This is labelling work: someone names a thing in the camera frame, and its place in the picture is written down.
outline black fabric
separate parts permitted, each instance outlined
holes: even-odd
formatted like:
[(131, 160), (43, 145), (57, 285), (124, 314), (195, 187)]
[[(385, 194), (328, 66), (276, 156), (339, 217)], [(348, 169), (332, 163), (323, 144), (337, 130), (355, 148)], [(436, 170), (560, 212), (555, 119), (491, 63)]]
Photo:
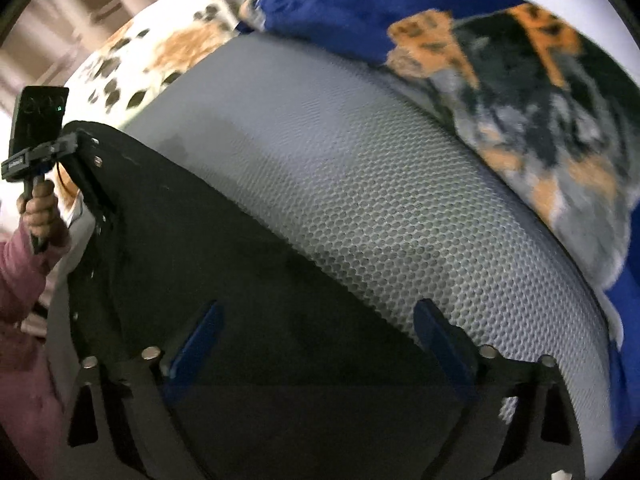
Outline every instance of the black fabric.
[(220, 478), (420, 478), (460, 412), (434, 358), (204, 181), (108, 126), (64, 161), (97, 230), (69, 276), (79, 356), (225, 328), (174, 415)]

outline blue fabric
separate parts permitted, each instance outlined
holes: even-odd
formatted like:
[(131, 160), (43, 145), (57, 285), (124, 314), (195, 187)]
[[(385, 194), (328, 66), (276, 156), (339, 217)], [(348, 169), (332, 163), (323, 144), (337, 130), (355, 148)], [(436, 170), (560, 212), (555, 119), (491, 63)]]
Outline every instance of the blue fabric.
[(624, 327), (620, 352), (610, 352), (611, 402), (614, 434), (620, 446), (640, 420), (640, 206), (631, 217), (631, 243), (626, 265), (607, 291)]
[(389, 25), (427, 9), (450, 10), (454, 18), (489, 14), (523, 0), (258, 0), (265, 29), (302, 38), (331, 52), (383, 64), (394, 44)]

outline black device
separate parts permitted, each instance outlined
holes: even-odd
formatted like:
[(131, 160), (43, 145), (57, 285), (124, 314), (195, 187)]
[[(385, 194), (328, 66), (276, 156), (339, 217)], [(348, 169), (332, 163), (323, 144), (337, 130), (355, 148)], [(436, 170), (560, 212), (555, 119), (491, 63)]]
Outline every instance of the black device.
[[(33, 187), (44, 180), (59, 156), (75, 151), (71, 139), (58, 139), (69, 89), (61, 86), (27, 86), (18, 95), (9, 141), (9, 158), (2, 163), (2, 178), (24, 182), (29, 201)], [(46, 248), (45, 240), (31, 236), (35, 254)]]

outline fleece blanket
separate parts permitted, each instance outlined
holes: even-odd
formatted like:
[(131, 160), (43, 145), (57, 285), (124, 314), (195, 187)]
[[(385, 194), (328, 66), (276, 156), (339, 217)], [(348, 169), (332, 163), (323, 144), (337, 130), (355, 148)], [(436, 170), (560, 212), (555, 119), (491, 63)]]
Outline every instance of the fleece blanket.
[(246, 0), (248, 28), (387, 71), (545, 222), (609, 319), (614, 434), (640, 421), (640, 91), (522, 0)]

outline gray mesh fabric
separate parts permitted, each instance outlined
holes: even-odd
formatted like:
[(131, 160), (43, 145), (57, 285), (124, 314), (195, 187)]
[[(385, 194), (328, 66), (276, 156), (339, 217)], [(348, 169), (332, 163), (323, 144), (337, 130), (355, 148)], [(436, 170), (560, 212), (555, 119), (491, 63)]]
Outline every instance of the gray mesh fabric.
[(612, 462), (607, 329), (546, 228), (457, 139), (364, 67), (252, 34), (127, 128), (415, 336), (433, 298), (475, 343), (554, 355), (590, 477)]

